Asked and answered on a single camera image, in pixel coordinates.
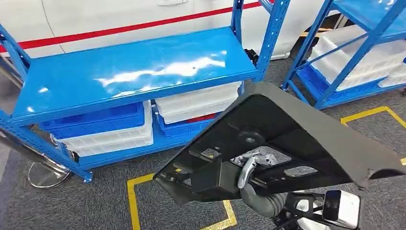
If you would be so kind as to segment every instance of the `yellow floor tape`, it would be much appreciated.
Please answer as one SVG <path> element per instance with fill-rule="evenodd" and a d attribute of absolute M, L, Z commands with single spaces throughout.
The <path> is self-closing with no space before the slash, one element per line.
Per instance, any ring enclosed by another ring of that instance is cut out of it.
<path fill-rule="evenodd" d="M 385 112 L 385 111 L 388 112 L 397 122 L 399 122 L 403 127 L 406 128 L 406 122 L 403 119 L 401 119 L 395 112 L 393 112 L 392 109 L 390 109 L 387 106 L 381 106 L 381 107 L 363 111 L 363 112 L 360 112 L 360 113 L 357 113 L 354 115 L 343 117 L 340 119 L 340 122 L 343 125 L 348 126 L 347 123 L 350 121 L 357 120 L 357 119 L 360 119 L 360 118 L 363 118 L 366 116 L 370 116 L 370 115 L 377 114 L 380 112 Z M 406 158 L 403 158 L 400 161 L 401 161 L 402 165 L 406 165 Z"/>
<path fill-rule="evenodd" d="M 128 191 L 128 202 L 130 204 L 130 215 L 131 215 L 131 222 L 133 226 L 133 230 L 140 230 L 139 224 L 139 217 L 138 217 L 138 209 L 137 209 L 137 199 L 135 197 L 134 186 L 136 184 L 141 184 L 147 181 L 151 181 L 152 177 L 154 176 L 153 173 L 141 176 L 135 179 L 131 179 L 127 181 L 127 191 Z M 224 208 L 226 209 L 227 219 L 210 225 L 202 230 L 223 230 L 225 228 L 237 225 L 237 219 L 234 214 L 233 208 L 231 207 L 231 203 L 229 200 L 223 200 Z"/>

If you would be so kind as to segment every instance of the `white plastic crate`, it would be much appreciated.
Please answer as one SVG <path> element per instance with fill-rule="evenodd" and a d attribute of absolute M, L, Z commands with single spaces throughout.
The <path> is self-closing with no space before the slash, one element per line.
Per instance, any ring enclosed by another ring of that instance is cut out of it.
<path fill-rule="evenodd" d="M 385 88 L 385 87 L 400 85 L 400 84 L 406 84 L 406 73 L 403 75 L 396 75 L 395 77 L 389 75 L 389 77 L 380 81 L 378 83 L 378 86 L 381 88 Z"/>
<path fill-rule="evenodd" d="M 403 77 L 406 74 L 406 63 L 402 63 L 400 66 L 394 68 L 390 73 L 389 76 L 392 78 L 396 77 Z"/>
<path fill-rule="evenodd" d="M 310 56 L 310 60 L 314 59 L 321 55 L 317 49 L 313 49 L 312 54 Z M 316 61 L 311 64 L 314 68 L 320 71 L 320 73 L 326 78 L 327 82 L 329 84 L 332 84 L 334 79 L 327 78 L 326 76 L 329 76 L 331 74 L 335 74 L 336 77 L 341 71 L 341 69 L 338 69 L 337 66 L 335 66 L 334 62 L 329 62 L 328 59 L 321 58 L 319 61 Z M 384 78 L 389 75 L 389 73 L 399 66 L 397 65 L 392 65 L 392 66 L 384 66 L 383 68 L 379 69 L 374 69 L 370 71 L 366 71 L 364 73 L 358 73 L 357 76 L 352 76 L 352 77 L 346 77 L 342 83 L 337 87 L 337 91 L 345 90 L 357 85 L 362 85 L 365 83 L 368 83 L 370 81 L 374 81 L 380 78 Z"/>
<path fill-rule="evenodd" d="M 184 120 L 192 119 L 195 117 L 200 117 L 200 116 L 204 116 L 204 115 L 222 112 L 229 105 L 231 105 L 231 103 L 233 103 L 237 97 L 238 97 L 238 94 L 231 98 L 228 98 L 225 101 L 216 102 L 214 104 L 206 105 L 204 107 L 199 107 L 199 108 L 182 111 L 182 112 L 174 110 L 173 113 L 167 113 L 167 114 L 165 114 L 165 116 L 161 113 L 160 114 L 164 118 L 165 124 L 172 124 L 175 122 L 184 121 Z"/>
<path fill-rule="evenodd" d="M 193 110 L 206 105 L 214 104 L 230 98 L 230 95 L 238 96 L 238 88 L 241 82 L 233 82 L 225 85 L 218 85 L 206 89 L 179 93 L 172 96 L 156 98 L 159 113 L 165 117 L 172 114 L 174 109 L 178 112 Z"/>
<path fill-rule="evenodd" d="M 151 102 L 145 101 L 143 104 L 145 121 L 142 126 L 57 141 L 64 143 L 69 150 L 75 151 L 79 156 L 151 145 L 153 143 Z"/>
<path fill-rule="evenodd" d="M 153 132 L 149 133 L 144 138 L 129 139 L 122 142 L 117 142 L 113 144 L 98 145 L 90 148 L 82 148 L 74 150 L 80 157 L 96 155 L 106 152 L 114 152 L 119 150 L 127 150 L 147 145 L 152 145 L 154 143 Z"/>
<path fill-rule="evenodd" d="M 323 32 L 320 35 L 317 45 L 313 48 L 312 56 L 309 60 L 318 57 L 338 46 L 364 34 L 365 31 L 362 30 L 357 25 L 343 27 L 337 30 Z M 334 65 L 334 69 L 329 71 L 323 71 L 323 75 L 328 82 L 333 82 L 341 70 L 345 67 L 348 61 L 354 56 L 355 52 L 359 49 L 361 44 L 366 38 L 362 38 L 356 42 L 351 43 L 348 46 L 343 47 L 336 52 L 333 52 L 321 60 L 318 60 L 312 65 L 317 68 L 320 72 L 322 70 L 321 62 L 324 60 L 331 65 Z M 403 59 L 406 57 L 406 41 L 399 40 L 390 43 L 375 45 L 371 51 L 369 51 L 362 60 L 355 66 L 347 78 L 356 78 L 362 74 L 375 71 L 376 69 L 381 69 L 385 67 L 393 67 L 402 63 Z"/>

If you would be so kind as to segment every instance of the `shelf unit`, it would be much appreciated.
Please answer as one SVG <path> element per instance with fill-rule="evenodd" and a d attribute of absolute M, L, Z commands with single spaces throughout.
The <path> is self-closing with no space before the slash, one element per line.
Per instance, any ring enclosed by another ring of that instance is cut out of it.
<path fill-rule="evenodd" d="M 309 104 L 309 101 L 304 97 L 293 81 L 293 79 L 297 77 L 297 80 L 304 85 L 315 100 L 315 103 L 312 104 L 312 106 L 314 106 L 316 109 L 324 109 L 387 92 L 393 89 L 406 87 L 406 84 L 401 84 L 380 88 L 378 87 L 379 80 L 376 80 L 346 90 L 336 91 L 337 87 L 343 82 L 346 76 L 354 69 L 358 62 L 370 51 L 374 45 L 406 39 L 406 11 L 403 11 L 405 7 L 406 0 L 325 0 L 314 24 L 310 28 L 308 36 L 300 48 L 299 53 L 297 54 L 297 57 L 295 58 L 283 84 L 281 85 L 281 88 L 286 91 L 290 87 L 296 93 L 299 99 Z M 344 16 L 365 30 L 365 34 L 313 60 L 303 63 L 303 59 L 308 49 L 311 47 L 311 43 L 318 29 L 330 10 L 340 11 Z M 324 76 L 321 76 L 321 74 L 310 65 L 320 58 L 323 58 L 326 55 L 329 55 L 364 37 L 367 38 L 362 43 L 359 50 L 354 54 L 352 59 L 346 64 L 341 73 L 333 81 L 333 83 L 328 84 L 325 81 Z"/>
<path fill-rule="evenodd" d="M 84 182 L 92 181 L 89 169 L 94 167 L 185 145 L 196 134 L 167 138 L 153 116 L 153 145 L 74 162 L 63 153 L 66 149 L 55 149 L 26 125 L 235 81 L 262 80 L 290 1 L 259 2 L 270 18 L 256 65 L 241 46 L 243 0 L 234 0 L 228 27 L 40 58 L 30 58 L 0 25 L 0 44 L 24 81 L 13 114 L 0 111 L 0 128 Z"/>

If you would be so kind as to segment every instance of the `black mount plate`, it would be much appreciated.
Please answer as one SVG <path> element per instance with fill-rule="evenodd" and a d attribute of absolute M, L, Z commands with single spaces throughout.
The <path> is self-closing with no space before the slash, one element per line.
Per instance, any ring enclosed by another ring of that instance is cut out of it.
<path fill-rule="evenodd" d="M 397 154 L 268 83 L 252 85 L 155 174 L 177 203 L 240 198 L 241 170 L 231 158 L 260 146 L 291 159 L 250 178 L 259 194 L 275 194 L 405 174 Z M 290 176 L 307 166 L 316 172 Z"/>

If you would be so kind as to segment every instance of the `chrome stand base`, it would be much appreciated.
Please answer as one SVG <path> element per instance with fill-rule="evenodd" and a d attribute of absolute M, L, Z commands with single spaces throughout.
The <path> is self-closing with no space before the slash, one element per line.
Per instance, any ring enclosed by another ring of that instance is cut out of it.
<path fill-rule="evenodd" d="M 68 151 L 72 159 L 75 158 L 71 151 Z M 62 165 L 51 160 L 43 163 L 34 162 L 28 171 L 28 181 L 36 188 L 54 188 L 60 185 L 69 177 L 71 171 Z"/>

